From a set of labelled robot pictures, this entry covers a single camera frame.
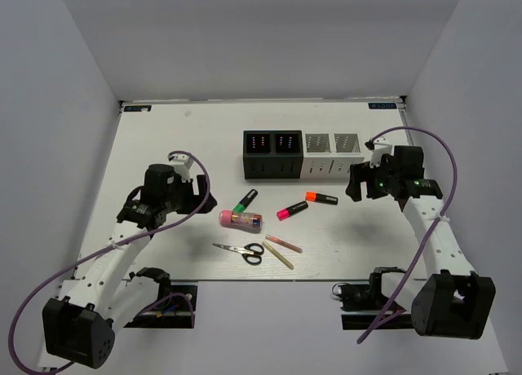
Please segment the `slim yellow highlighter pen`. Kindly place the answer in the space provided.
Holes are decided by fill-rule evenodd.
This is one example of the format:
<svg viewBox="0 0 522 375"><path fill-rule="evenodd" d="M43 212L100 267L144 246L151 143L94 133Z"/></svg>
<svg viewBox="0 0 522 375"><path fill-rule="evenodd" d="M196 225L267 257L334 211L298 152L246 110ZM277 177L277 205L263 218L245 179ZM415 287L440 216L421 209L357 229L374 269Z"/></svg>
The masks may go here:
<svg viewBox="0 0 522 375"><path fill-rule="evenodd" d="M294 269L294 265L286 259L280 252L275 250L269 243L267 243L265 240L262 242L262 245L265 249L267 249L271 254L273 254L280 262L282 262L286 267L288 267L290 270Z"/></svg>

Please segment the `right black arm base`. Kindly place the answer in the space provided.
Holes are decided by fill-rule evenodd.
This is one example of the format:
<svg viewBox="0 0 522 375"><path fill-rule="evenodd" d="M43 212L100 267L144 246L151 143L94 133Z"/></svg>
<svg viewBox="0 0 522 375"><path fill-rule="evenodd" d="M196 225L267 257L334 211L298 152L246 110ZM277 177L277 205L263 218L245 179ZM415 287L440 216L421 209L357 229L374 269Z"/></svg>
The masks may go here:
<svg viewBox="0 0 522 375"><path fill-rule="evenodd" d="M336 283L331 294L340 303L342 329L366 330L387 303L387 295L394 291L388 283L400 282L403 274L405 270L399 267L376 267L367 280ZM409 280L402 291L406 297L397 297L379 321L377 329L415 329L410 314L411 303L425 281L419 278Z"/></svg>

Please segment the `pink cap black highlighter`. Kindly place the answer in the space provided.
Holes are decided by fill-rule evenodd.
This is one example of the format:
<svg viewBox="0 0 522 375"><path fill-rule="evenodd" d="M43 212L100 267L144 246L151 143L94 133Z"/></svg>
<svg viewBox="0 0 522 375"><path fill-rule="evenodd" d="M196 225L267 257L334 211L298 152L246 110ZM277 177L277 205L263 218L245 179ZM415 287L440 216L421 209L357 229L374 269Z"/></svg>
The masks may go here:
<svg viewBox="0 0 522 375"><path fill-rule="evenodd" d="M297 204L288 206L288 207L284 208L283 210L279 210L276 213L276 216L280 221L283 221L297 213L300 213L300 212L306 210L307 208L308 208L308 203L306 201L300 201Z"/></svg>

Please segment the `black handled scissors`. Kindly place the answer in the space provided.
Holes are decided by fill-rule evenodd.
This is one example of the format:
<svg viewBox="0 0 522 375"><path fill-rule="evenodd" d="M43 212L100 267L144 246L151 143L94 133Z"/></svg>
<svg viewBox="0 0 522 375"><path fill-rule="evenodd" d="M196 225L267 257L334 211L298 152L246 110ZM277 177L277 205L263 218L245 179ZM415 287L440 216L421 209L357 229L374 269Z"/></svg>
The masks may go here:
<svg viewBox="0 0 522 375"><path fill-rule="evenodd" d="M250 243L245 246L213 244L214 247L240 254L244 261L251 266L258 266L262 263L264 247L259 243Z"/></svg>

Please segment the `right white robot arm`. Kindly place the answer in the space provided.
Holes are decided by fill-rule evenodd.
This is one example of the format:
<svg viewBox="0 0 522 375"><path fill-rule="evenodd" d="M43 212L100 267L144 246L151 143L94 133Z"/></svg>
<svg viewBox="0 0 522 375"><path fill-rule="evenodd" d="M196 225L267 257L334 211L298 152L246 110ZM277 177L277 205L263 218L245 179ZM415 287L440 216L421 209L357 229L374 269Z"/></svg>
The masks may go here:
<svg viewBox="0 0 522 375"><path fill-rule="evenodd" d="M391 196L422 248L427 279L416 281L399 267L377 267L367 285L342 285L338 295L346 310L386 310L411 314L421 336L477 340L482 337L496 288L467 261L442 214L442 191L424 176L420 147L368 143L369 161L352 165L346 193L360 201Z"/></svg>

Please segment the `pink cap crayon tube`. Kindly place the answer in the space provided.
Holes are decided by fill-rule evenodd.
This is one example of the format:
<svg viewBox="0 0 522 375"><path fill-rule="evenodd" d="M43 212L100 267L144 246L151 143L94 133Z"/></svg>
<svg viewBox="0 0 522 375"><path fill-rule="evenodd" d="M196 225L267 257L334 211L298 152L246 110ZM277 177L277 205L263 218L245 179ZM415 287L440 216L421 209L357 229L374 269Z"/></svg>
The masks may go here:
<svg viewBox="0 0 522 375"><path fill-rule="evenodd" d="M259 232L262 228L263 217L261 214L222 210L219 214L219 223L224 227Z"/></svg>

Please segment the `orange cap black highlighter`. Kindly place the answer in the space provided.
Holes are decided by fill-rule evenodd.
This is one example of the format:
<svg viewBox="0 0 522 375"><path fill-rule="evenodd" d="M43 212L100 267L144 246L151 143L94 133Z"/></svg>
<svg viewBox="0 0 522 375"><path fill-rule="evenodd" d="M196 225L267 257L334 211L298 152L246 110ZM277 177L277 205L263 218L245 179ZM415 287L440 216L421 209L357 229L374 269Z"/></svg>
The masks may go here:
<svg viewBox="0 0 522 375"><path fill-rule="evenodd" d="M327 205L337 205L338 198L335 196L328 196L317 192L306 192L305 200Z"/></svg>

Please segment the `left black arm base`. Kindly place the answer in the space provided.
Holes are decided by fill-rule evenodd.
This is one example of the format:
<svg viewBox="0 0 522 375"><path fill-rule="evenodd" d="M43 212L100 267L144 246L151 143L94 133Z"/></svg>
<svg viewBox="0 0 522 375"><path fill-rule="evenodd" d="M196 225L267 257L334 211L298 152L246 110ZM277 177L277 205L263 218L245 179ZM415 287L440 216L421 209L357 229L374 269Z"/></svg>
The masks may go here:
<svg viewBox="0 0 522 375"><path fill-rule="evenodd" d="M152 284L153 300L140 309L129 322L128 329L193 329L196 320L197 291L195 283L174 282L160 268L144 267L130 274L130 282L144 278Z"/></svg>

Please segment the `green cap black highlighter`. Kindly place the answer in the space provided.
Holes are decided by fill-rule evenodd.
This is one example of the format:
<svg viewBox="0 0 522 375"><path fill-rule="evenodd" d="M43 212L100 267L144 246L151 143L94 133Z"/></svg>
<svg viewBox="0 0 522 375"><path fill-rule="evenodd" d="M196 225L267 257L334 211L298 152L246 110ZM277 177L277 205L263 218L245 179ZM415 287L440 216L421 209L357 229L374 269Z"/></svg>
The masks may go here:
<svg viewBox="0 0 522 375"><path fill-rule="evenodd" d="M252 203L255 197L258 195L258 191L251 189L233 208L233 212L243 213L246 208Z"/></svg>

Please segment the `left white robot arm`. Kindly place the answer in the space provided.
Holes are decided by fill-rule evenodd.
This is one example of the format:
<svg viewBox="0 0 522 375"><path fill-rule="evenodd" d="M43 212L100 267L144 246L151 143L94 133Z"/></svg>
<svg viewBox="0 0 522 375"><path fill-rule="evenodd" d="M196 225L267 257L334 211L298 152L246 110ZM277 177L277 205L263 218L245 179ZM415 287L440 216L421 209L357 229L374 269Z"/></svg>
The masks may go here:
<svg viewBox="0 0 522 375"><path fill-rule="evenodd" d="M170 229L166 218L207 214L217 202L207 172L191 179L182 163L152 164L142 185L127 196L117 214L106 247L89 256L91 266L61 299L42 310L46 351L74 364L101 367L116 334L143 309L167 307L172 299L170 275L131 265L159 232Z"/></svg>

